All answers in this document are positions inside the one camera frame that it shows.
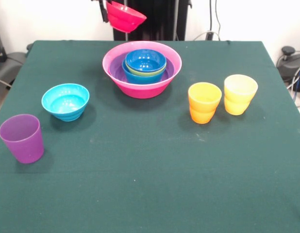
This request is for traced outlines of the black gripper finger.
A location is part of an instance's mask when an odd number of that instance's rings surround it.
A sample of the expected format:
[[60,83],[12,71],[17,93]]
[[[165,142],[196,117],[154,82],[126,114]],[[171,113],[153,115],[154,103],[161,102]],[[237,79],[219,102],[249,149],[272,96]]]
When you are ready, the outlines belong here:
[[102,15],[102,20],[103,22],[108,23],[109,22],[108,13],[107,10],[104,8],[103,0],[99,0],[99,5],[100,5],[100,12]]

